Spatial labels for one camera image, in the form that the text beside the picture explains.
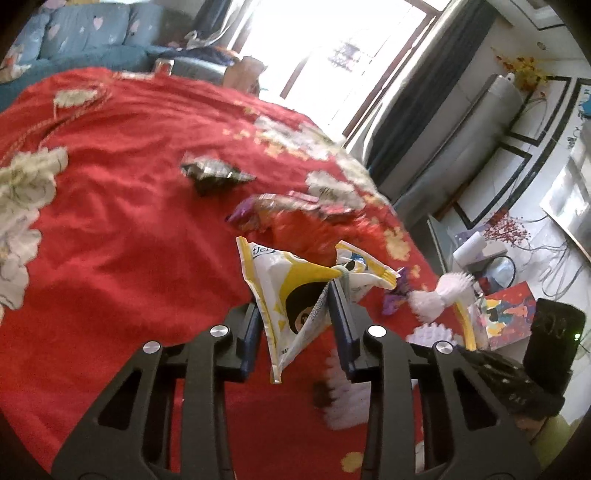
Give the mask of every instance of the curtain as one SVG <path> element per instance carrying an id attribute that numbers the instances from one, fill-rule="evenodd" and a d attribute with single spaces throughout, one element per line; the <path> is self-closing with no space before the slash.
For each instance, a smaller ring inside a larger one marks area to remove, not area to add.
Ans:
<path id="1" fill-rule="evenodd" d="M 231 4 L 232 0 L 205 0 L 193 24 L 197 38 L 208 38 L 221 30 Z"/>
<path id="2" fill-rule="evenodd" d="M 379 186 L 415 143 L 452 91 L 495 18 L 486 0 L 469 0 L 428 53 L 372 138 L 367 167 Z"/>

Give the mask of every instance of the toilet paper roll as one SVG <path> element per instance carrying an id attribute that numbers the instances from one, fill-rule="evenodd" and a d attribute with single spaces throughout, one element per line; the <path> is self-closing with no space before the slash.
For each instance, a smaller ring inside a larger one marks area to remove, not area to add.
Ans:
<path id="1" fill-rule="evenodd" d="M 480 232 L 476 232 L 453 253 L 453 258 L 455 258 L 456 262 L 462 267 L 466 267 L 476 261 L 478 255 L 482 253 L 485 247 L 485 238 Z"/>

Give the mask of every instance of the blue sofa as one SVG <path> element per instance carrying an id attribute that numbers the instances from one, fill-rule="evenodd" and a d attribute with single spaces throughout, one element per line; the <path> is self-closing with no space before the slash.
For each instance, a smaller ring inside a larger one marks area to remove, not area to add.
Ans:
<path id="1" fill-rule="evenodd" d="M 151 3 L 72 5 L 42 9 L 23 28 L 20 78 L 0 85 L 0 112 L 29 85 L 66 70 L 106 67 L 150 72 L 155 60 L 191 30 L 193 19 Z"/>

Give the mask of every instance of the painting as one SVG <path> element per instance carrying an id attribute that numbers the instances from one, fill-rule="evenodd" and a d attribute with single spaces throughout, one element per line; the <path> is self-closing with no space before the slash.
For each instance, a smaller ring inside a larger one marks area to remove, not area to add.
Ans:
<path id="1" fill-rule="evenodd" d="M 535 298 L 527 282 L 485 297 L 480 310 L 490 350 L 518 342 L 531 335 Z"/>

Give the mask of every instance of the snack wrapper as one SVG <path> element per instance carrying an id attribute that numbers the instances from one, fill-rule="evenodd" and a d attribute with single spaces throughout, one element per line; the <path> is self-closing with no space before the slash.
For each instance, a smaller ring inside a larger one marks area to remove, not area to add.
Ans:
<path id="1" fill-rule="evenodd" d="M 265 193 L 240 202 L 226 221 L 243 232 L 264 231 L 272 225 L 274 216 L 288 212 L 303 212 L 330 223 L 345 222 L 358 214 L 344 205 L 323 205 L 310 195 Z"/>
<path id="2" fill-rule="evenodd" d="M 256 179 L 254 175 L 240 171 L 217 158 L 194 158 L 188 152 L 183 157 L 181 171 L 186 177 L 193 179 L 195 189 L 200 195 Z"/>
<path id="3" fill-rule="evenodd" d="M 328 283 L 345 273 L 323 267 L 290 252 L 274 250 L 244 237 L 236 239 L 242 274 L 259 307 L 271 355 L 271 381 L 329 325 Z M 349 271 L 350 297 L 359 301 L 373 287 L 392 290 L 397 273 L 346 242 L 336 245 L 337 262 Z"/>

